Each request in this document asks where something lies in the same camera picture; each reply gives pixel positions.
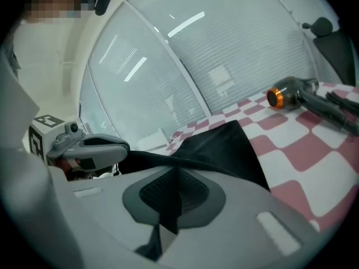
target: table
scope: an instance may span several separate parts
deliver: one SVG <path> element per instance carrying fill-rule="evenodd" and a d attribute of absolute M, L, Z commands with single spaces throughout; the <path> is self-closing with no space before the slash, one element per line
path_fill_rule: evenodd
<path fill-rule="evenodd" d="M 317 94 L 334 91 L 359 102 L 359 88 L 320 83 Z M 237 120 L 250 140 L 274 196 L 296 209 L 317 231 L 340 222 L 359 189 L 359 137 L 334 128 L 304 107 L 269 106 L 266 92 L 235 103 L 173 135 L 166 154 L 183 140 Z"/>

